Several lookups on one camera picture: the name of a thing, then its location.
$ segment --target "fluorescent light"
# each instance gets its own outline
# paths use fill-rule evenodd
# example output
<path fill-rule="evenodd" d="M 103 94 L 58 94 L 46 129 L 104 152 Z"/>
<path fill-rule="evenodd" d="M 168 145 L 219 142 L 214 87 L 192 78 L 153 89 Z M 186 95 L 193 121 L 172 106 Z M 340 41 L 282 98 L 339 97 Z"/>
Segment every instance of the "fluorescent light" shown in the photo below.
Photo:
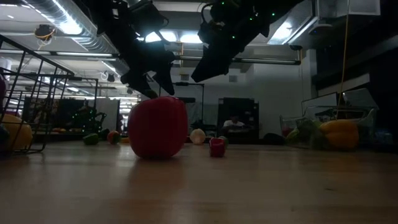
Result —
<path fill-rule="evenodd" d="M 161 31 L 160 34 L 162 34 L 163 38 L 170 41 L 170 42 L 176 42 L 177 41 L 177 36 L 175 35 L 174 32 L 172 31 Z M 155 32 L 151 32 L 148 34 L 146 37 L 146 42 L 155 42 L 155 41 L 160 41 L 160 37 L 155 34 Z"/>
<path fill-rule="evenodd" d="M 119 111 L 122 113 L 129 113 L 131 111 L 131 109 L 121 109 Z"/>
<path fill-rule="evenodd" d="M 104 65 L 106 65 L 110 70 L 112 70 L 112 71 L 114 71 L 114 72 L 116 72 L 116 69 L 114 68 L 114 67 L 112 67 L 112 66 L 110 66 L 110 65 L 108 65 L 107 63 L 105 63 L 105 62 L 102 62 Z"/>
<path fill-rule="evenodd" d="M 121 96 L 121 97 L 109 97 L 111 100 L 138 100 L 138 97 L 128 97 L 128 96 Z"/>
<path fill-rule="evenodd" d="M 80 34 L 81 27 L 75 21 L 63 22 L 60 24 L 60 29 L 66 34 Z"/>
<path fill-rule="evenodd" d="M 288 40 L 287 43 L 292 44 L 298 37 L 300 37 L 308 28 L 310 28 L 317 21 L 318 17 L 315 16 L 302 30 L 300 30 L 300 32 L 298 32 L 290 40 Z"/>
<path fill-rule="evenodd" d="M 23 54 L 24 51 L 23 50 L 0 50 L 0 53 L 4 53 L 4 54 Z"/>
<path fill-rule="evenodd" d="M 70 87 L 70 88 L 68 88 L 68 90 L 74 91 L 74 92 L 79 92 L 79 89 L 77 89 L 77 88 L 75 88 L 75 87 Z"/>
<path fill-rule="evenodd" d="M 86 57 L 112 57 L 112 54 L 82 53 L 82 52 L 57 52 L 60 56 L 86 56 Z"/>
<path fill-rule="evenodd" d="M 189 44 L 200 44 L 202 41 L 200 40 L 197 34 L 185 34 L 180 38 L 180 41 L 183 43 Z"/>
<path fill-rule="evenodd" d="M 87 60 L 91 60 L 91 61 L 99 61 L 102 60 L 104 62 L 115 62 L 117 59 L 116 58 L 93 58 L 93 57 L 88 57 Z"/>
<path fill-rule="evenodd" d="M 69 84 L 65 84 L 64 82 L 60 82 L 62 85 L 66 85 L 66 86 L 69 86 Z"/>
<path fill-rule="evenodd" d="M 43 52 L 43 51 L 36 51 L 35 53 L 37 53 L 39 55 L 51 55 L 50 52 Z"/>
<path fill-rule="evenodd" d="M 4 54 L 23 54 L 24 51 L 23 50 L 6 50 L 6 49 L 2 49 L 2 50 L 0 50 L 0 53 L 4 53 Z M 51 53 L 47 52 L 47 51 L 35 51 L 35 53 L 37 53 L 39 55 L 51 55 Z"/>
<path fill-rule="evenodd" d="M 288 38 L 292 33 L 292 24 L 289 22 L 284 22 L 275 32 L 275 34 L 272 36 L 271 40 L 269 41 L 268 44 L 272 44 L 273 39 L 284 39 Z"/>
<path fill-rule="evenodd" d="M 35 7 L 31 4 L 28 4 L 28 6 L 30 6 L 32 9 L 35 9 Z"/>
<path fill-rule="evenodd" d="M 122 101 L 122 102 L 120 102 L 120 105 L 135 105 L 135 104 L 137 104 L 136 101 Z"/>
<path fill-rule="evenodd" d="M 149 42 L 155 42 L 155 41 L 160 41 L 160 37 L 155 34 L 154 32 L 151 32 L 150 34 L 148 34 L 148 36 L 145 38 L 145 41 L 147 43 Z"/>

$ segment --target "small red bell pepper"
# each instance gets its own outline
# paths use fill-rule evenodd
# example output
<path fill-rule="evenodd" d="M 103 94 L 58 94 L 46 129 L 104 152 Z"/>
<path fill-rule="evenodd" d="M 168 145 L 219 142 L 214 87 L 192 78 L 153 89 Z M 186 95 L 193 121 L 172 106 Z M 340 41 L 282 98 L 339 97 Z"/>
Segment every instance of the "small red bell pepper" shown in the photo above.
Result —
<path fill-rule="evenodd" d="M 209 145 L 210 145 L 210 157 L 224 157 L 225 154 L 224 139 L 212 138 L 210 139 Z"/>

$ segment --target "wooden floor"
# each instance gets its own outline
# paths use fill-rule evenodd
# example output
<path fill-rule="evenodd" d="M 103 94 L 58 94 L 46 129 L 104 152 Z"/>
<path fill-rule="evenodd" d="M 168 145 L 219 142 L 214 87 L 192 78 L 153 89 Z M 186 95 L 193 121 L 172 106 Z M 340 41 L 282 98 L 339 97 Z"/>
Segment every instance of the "wooden floor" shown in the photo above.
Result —
<path fill-rule="evenodd" d="M 0 161 L 0 223 L 398 223 L 398 156 L 186 145 L 171 161 L 129 146 L 49 145 Z"/>

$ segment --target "man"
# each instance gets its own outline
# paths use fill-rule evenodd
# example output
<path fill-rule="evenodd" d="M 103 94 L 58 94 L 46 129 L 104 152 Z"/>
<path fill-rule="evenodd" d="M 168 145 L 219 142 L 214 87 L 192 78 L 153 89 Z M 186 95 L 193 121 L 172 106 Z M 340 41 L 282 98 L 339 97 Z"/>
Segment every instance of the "man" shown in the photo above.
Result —
<path fill-rule="evenodd" d="M 244 131 L 244 123 L 239 121 L 238 115 L 231 115 L 230 120 L 224 122 L 223 128 L 221 128 L 221 132 L 223 135 L 227 135 L 228 133 L 239 133 Z"/>

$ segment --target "wall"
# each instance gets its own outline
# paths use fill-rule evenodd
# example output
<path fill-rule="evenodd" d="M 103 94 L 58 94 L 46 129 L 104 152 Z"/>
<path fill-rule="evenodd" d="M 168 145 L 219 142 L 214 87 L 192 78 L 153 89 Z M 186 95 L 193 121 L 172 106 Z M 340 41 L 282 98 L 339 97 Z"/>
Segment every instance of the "wall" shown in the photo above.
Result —
<path fill-rule="evenodd" d="M 192 74 L 194 68 L 173 68 L 171 70 L 172 81 L 180 82 L 180 74 Z M 229 82 L 229 75 L 236 75 L 238 77 L 237 83 Z M 192 79 L 188 81 L 189 83 L 195 83 Z M 219 75 L 213 77 L 209 80 L 201 82 L 205 84 L 205 95 L 204 103 L 206 105 L 218 105 L 219 98 L 253 98 L 251 91 L 249 89 L 246 74 L 241 73 L 239 69 L 231 69 L 228 75 Z M 159 94 L 159 85 L 157 83 L 151 83 L 150 87 Z M 197 102 L 202 101 L 202 87 L 196 85 L 190 86 L 175 86 L 174 85 L 176 97 L 187 97 L 195 98 Z M 168 96 L 165 90 L 161 90 L 161 96 Z"/>
<path fill-rule="evenodd" d="M 237 74 L 238 83 L 228 83 L 228 76 L 218 76 L 205 81 L 205 104 L 217 105 L 219 98 L 253 98 L 259 103 L 260 138 L 267 133 L 281 134 L 280 116 L 301 117 L 302 101 L 317 97 L 311 83 L 316 74 L 316 53 L 307 51 L 302 65 L 255 64 L 246 73 L 231 70 Z M 188 69 L 173 70 L 174 82 L 179 82 L 179 73 L 191 74 Z M 156 83 L 152 89 L 159 92 Z M 194 97 L 201 102 L 200 86 L 175 86 L 175 96 Z"/>
<path fill-rule="evenodd" d="M 350 89 L 355 88 L 357 86 L 366 84 L 369 81 L 370 81 L 370 76 L 369 76 L 368 73 L 364 74 L 364 75 L 361 75 L 360 77 L 356 77 L 356 78 L 347 80 L 343 84 L 343 91 L 350 90 Z M 336 85 L 332 85 L 332 86 L 329 86 L 329 87 L 326 87 L 324 89 L 319 90 L 318 94 L 320 96 L 325 96 L 325 95 L 330 94 L 330 93 L 339 93 L 340 90 L 341 90 L 341 84 L 336 84 Z"/>
<path fill-rule="evenodd" d="M 302 64 L 253 65 L 247 74 L 252 96 L 260 104 L 260 138 L 267 133 L 281 134 L 280 116 L 302 116 L 302 101 L 317 97 L 311 83 L 316 74 L 316 52 L 305 52 Z"/>

